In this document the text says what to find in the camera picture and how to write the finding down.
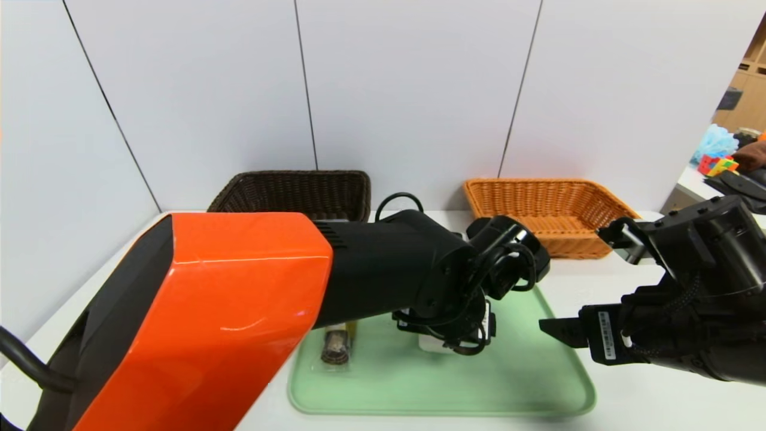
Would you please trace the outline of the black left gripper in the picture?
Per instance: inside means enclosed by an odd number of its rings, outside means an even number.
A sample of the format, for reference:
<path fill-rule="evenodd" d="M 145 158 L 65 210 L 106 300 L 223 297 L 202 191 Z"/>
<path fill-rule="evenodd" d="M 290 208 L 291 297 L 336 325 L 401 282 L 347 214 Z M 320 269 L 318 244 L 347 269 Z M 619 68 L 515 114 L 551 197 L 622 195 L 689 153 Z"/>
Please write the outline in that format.
<path fill-rule="evenodd" d="M 416 333 L 420 343 L 438 343 L 441 347 L 478 347 L 489 344 L 496 334 L 496 317 L 491 302 L 486 299 L 471 301 L 467 310 L 449 323 L 435 326 L 416 326 L 392 315 L 397 329 Z"/>

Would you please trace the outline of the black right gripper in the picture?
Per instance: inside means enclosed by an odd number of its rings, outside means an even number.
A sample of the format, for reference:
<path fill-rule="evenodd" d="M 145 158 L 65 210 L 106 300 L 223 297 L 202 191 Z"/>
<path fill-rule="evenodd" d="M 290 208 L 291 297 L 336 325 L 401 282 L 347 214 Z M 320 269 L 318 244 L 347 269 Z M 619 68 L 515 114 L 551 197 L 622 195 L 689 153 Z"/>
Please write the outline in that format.
<path fill-rule="evenodd" d="M 571 348 L 589 348 L 600 365 L 686 366 L 664 303 L 583 306 L 578 317 L 539 320 L 539 329 Z"/>

